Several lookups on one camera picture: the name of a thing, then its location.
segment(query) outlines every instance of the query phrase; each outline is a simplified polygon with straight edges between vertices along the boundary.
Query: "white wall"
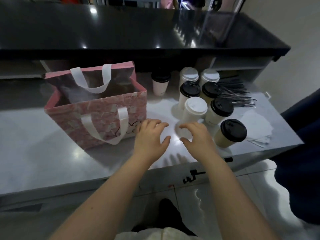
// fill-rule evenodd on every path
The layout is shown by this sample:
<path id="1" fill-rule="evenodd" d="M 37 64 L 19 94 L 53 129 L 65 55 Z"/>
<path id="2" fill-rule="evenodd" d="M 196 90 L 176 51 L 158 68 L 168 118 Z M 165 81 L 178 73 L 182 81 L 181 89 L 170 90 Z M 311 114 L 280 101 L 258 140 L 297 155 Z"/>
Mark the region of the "white wall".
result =
<path id="1" fill-rule="evenodd" d="M 255 82 L 278 112 L 320 88 L 320 0 L 247 0 L 242 12 L 291 46 Z"/>

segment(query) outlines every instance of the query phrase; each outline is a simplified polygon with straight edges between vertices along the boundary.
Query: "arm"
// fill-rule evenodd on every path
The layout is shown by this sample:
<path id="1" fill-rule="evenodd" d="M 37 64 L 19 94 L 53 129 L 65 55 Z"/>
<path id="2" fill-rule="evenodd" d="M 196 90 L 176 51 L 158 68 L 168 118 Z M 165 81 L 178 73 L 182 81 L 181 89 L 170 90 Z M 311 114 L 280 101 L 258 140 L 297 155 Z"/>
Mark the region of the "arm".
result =
<path id="1" fill-rule="evenodd" d="M 247 196 L 227 163 L 219 156 L 203 124 L 183 124 L 192 142 L 181 141 L 189 153 L 201 162 L 208 174 L 223 240 L 279 240 L 258 208 Z"/>
<path id="2" fill-rule="evenodd" d="M 51 236 L 50 240 L 112 240 L 143 174 L 170 143 L 160 142 L 168 123 L 145 120 L 137 128 L 133 156 L 87 199 Z"/>

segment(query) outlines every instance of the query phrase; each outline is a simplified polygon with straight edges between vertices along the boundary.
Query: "black cup lid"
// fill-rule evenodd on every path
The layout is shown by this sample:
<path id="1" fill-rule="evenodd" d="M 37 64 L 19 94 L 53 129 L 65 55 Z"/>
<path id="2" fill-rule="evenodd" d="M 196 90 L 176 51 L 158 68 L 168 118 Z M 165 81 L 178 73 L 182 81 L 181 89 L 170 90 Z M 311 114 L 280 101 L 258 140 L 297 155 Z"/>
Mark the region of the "black cup lid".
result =
<path id="1" fill-rule="evenodd" d="M 202 86 L 202 92 L 205 96 L 215 99 L 221 94 L 222 91 L 217 83 L 209 81 Z"/>
<path id="2" fill-rule="evenodd" d="M 210 107 L 214 113 L 222 117 L 228 117 L 233 113 L 232 102 L 225 98 L 217 97 L 215 100 L 211 101 Z"/>
<path id="3" fill-rule="evenodd" d="M 158 69 L 151 73 L 151 78 L 158 83 L 166 83 L 171 79 L 171 73 L 165 69 Z"/>
<path id="4" fill-rule="evenodd" d="M 223 121 L 220 128 L 222 134 L 230 141 L 241 142 L 247 137 L 247 128 L 236 119 Z"/>
<path id="5" fill-rule="evenodd" d="M 195 83 L 193 81 L 186 81 L 181 85 L 180 92 L 183 96 L 191 98 L 198 97 L 201 92 L 201 89 L 198 83 Z"/>

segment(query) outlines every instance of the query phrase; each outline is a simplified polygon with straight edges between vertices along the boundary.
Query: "white cup lid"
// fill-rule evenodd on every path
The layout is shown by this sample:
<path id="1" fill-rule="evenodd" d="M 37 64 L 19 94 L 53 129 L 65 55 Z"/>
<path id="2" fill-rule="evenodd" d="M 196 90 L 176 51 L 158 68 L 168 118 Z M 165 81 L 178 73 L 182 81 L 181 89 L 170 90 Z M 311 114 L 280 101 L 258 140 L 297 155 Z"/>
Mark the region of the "white cup lid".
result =
<path id="1" fill-rule="evenodd" d="M 207 80 L 208 82 L 214 82 L 217 83 L 220 80 L 220 74 L 214 70 L 214 69 L 205 69 L 202 74 L 201 77 L 204 80 Z"/>
<path id="2" fill-rule="evenodd" d="M 199 78 L 199 73 L 192 67 L 185 67 L 181 70 L 181 75 L 184 79 L 194 81 Z"/>
<path id="3" fill-rule="evenodd" d="M 186 109 L 195 115 L 203 115 L 208 111 L 208 105 L 200 97 L 191 97 L 187 99 L 185 104 Z"/>

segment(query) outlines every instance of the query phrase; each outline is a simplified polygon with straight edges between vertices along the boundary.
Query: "pink paper bag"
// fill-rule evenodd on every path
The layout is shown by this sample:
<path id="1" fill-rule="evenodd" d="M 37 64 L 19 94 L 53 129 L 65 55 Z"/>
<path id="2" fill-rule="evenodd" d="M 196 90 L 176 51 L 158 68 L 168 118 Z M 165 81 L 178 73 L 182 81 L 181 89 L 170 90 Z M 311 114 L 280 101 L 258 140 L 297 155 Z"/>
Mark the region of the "pink paper bag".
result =
<path id="1" fill-rule="evenodd" d="M 55 91 L 44 111 L 82 149 L 116 145 L 146 119 L 147 91 L 133 62 L 50 72 L 45 79 Z"/>

